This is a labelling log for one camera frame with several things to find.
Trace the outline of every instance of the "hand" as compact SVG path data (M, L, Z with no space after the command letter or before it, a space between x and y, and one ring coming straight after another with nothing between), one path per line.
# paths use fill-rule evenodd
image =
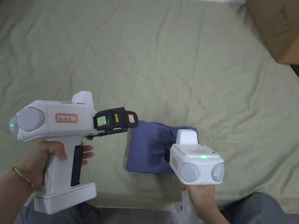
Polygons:
M94 153L90 152L91 150L93 150L92 146L83 146L83 159L88 159L94 156ZM37 188L44 184L45 166L50 154L55 154L61 160L68 159L64 151L64 145L61 142L41 141L37 144L33 153L24 162L17 166L22 174L31 180ZM87 160L83 160L82 166L87 163Z
M198 216L207 210L217 209L215 185L185 185L181 183L181 190L188 191L190 201Z

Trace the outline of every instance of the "white device top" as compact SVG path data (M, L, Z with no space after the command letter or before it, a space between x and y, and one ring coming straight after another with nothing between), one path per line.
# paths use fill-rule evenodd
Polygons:
M199 145L193 130L178 131L176 144L170 148L169 164L187 185L220 184L224 176L223 159L207 146Z
M72 102L36 100L10 120L10 131L22 141L72 134L94 135L102 132L94 128L96 113L92 95L86 91L75 94Z

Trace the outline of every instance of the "folded blue cloth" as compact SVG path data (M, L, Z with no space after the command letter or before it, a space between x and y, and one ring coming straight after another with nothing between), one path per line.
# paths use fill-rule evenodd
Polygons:
M172 174L169 163L164 160L164 149L176 142L179 129L192 127L170 127L160 123L139 121L132 128L126 170L143 174Z

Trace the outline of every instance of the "red-bordered label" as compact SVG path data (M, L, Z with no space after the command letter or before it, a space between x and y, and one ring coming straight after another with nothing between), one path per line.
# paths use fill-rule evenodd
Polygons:
M172 157L172 163L174 164L176 169L178 169L178 162L173 157Z
M56 114L56 122L77 123L78 118L77 118L76 114L57 113Z
M129 114L129 122L135 123L134 116L132 114Z

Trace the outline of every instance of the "gold bracelet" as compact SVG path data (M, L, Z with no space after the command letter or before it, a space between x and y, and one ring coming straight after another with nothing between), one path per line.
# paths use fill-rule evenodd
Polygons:
M31 182L31 180L29 180L29 179L27 179L26 177L24 177L24 176L21 174L21 172L20 172L17 168L13 167L13 171L15 171L15 172L16 172L18 175L20 175L21 177L23 177L23 178L27 181L27 183L30 184L30 186L32 187L33 190L36 190L36 187L35 187L35 185Z

